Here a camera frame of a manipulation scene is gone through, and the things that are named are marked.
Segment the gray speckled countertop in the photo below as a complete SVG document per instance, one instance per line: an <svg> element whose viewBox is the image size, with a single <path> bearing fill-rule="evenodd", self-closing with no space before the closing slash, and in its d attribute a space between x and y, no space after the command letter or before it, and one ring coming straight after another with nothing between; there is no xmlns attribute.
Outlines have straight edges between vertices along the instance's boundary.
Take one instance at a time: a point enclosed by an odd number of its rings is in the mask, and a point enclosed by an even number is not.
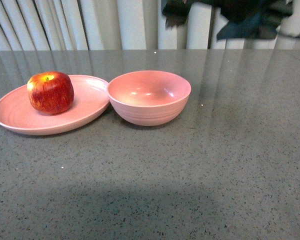
<svg viewBox="0 0 300 240"><path fill-rule="evenodd" d="M0 240L300 240L300 51L0 52L0 98L51 70L192 92L156 127L111 106L58 135L0 126Z"/></svg>

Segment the curtain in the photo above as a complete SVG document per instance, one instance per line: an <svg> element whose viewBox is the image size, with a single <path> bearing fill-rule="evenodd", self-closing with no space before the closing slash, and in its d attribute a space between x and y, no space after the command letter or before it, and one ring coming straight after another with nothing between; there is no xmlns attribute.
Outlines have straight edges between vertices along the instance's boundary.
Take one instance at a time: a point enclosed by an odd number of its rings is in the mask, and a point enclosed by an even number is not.
<svg viewBox="0 0 300 240"><path fill-rule="evenodd" d="M280 31L300 34L300 0ZM300 49L300 40L217 41L227 23L196 3L186 25L166 29L161 0L0 0L0 51Z"/></svg>

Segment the apple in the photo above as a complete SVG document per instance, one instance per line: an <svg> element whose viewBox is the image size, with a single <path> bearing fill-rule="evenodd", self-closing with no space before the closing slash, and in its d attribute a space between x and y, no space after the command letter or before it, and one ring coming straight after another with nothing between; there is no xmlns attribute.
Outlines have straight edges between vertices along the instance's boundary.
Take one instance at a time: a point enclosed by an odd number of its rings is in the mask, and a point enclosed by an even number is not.
<svg viewBox="0 0 300 240"><path fill-rule="evenodd" d="M58 71L33 75L26 84L32 107L45 114L59 114L71 108L75 92L70 77Z"/></svg>

